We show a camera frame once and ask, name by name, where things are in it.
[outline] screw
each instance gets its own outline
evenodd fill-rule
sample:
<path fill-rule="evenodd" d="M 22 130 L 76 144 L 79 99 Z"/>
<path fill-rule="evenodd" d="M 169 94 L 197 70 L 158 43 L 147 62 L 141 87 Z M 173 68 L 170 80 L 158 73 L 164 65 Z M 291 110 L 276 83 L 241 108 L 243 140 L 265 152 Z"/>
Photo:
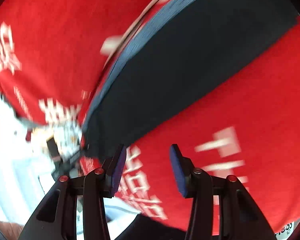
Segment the screw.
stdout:
<path fill-rule="evenodd" d="M 234 176 L 234 175 L 229 175 L 229 176 L 227 177 L 227 179 L 228 179 L 229 181 L 231 181 L 231 182 L 236 182 L 236 181 L 237 181 L 237 177 Z"/>
<path fill-rule="evenodd" d="M 96 168 L 95 170 L 94 170 L 94 173 L 95 174 L 102 174 L 104 172 L 104 170 L 103 170 L 103 168 Z"/>
<path fill-rule="evenodd" d="M 68 180 L 68 176 L 67 176 L 67 175 L 62 175 L 62 176 L 59 178 L 59 180 L 60 180 L 61 182 L 66 182 L 66 181 Z"/>
<path fill-rule="evenodd" d="M 194 172 L 195 174 L 201 174 L 202 170 L 201 170 L 200 168 L 194 168 L 194 169 L 193 169 L 193 172 Z"/>

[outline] blue gripper pad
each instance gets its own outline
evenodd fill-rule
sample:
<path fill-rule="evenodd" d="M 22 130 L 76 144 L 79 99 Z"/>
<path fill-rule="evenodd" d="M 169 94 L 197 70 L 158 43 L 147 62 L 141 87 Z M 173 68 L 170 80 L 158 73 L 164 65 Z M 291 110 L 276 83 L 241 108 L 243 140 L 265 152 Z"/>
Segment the blue gripper pad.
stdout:
<path fill-rule="evenodd" d="M 178 186 L 178 190 L 183 197 L 186 197 L 188 194 L 188 189 L 186 185 L 186 174 L 183 165 L 183 156 L 179 150 L 177 144 L 173 144 L 170 147 L 170 162 L 172 165 L 174 177 Z"/>
<path fill-rule="evenodd" d="M 127 158 L 127 148 L 125 146 L 122 146 L 122 149 L 118 157 L 118 161 L 116 163 L 116 166 L 114 167 L 114 171 L 111 176 L 111 195 L 114 195 L 118 191 L 124 164 L 126 163 L 126 158 Z"/>

